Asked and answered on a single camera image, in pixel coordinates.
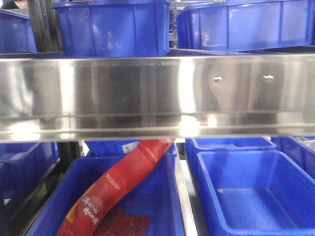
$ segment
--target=stainless steel rail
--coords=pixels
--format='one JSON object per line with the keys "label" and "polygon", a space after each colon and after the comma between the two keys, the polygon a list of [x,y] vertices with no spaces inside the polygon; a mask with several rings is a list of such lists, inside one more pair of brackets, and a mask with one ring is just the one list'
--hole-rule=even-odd
{"label": "stainless steel rail", "polygon": [[315,55],[0,59],[0,141],[315,132]]}

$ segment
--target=red plastic bag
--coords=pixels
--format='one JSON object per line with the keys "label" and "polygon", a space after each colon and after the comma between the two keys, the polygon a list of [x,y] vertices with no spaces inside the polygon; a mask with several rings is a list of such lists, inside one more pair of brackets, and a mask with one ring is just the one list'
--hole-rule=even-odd
{"label": "red plastic bag", "polygon": [[172,143],[171,139],[142,140],[80,197],[57,236],[92,236],[104,216],[156,167]]}

